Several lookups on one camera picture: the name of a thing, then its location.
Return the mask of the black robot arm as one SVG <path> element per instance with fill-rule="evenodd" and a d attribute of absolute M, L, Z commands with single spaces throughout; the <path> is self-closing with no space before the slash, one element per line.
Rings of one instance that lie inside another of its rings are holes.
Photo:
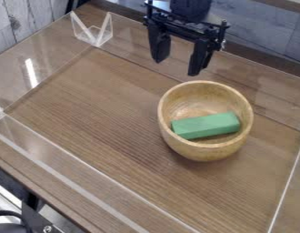
<path fill-rule="evenodd" d="M 211 13 L 212 0 L 145 0 L 144 25 L 148 29 L 151 55 L 161 63 L 171 55 L 171 37 L 195 44 L 188 75 L 197 76 L 225 48 L 228 21 Z"/>

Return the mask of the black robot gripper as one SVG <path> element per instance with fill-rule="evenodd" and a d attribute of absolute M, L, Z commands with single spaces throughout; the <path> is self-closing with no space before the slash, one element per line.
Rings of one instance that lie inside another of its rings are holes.
<path fill-rule="evenodd" d="M 213 50 L 225 48 L 225 31 L 231 24 L 212 13 L 212 2 L 213 0 L 144 0 L 151 54 L 157 63 L 171 55 L 171 35 L 167 28 L 185 40 L 205 38 L 195 43 L 188 67 L 191 76 L 197 76 L 208 67 Z"/>

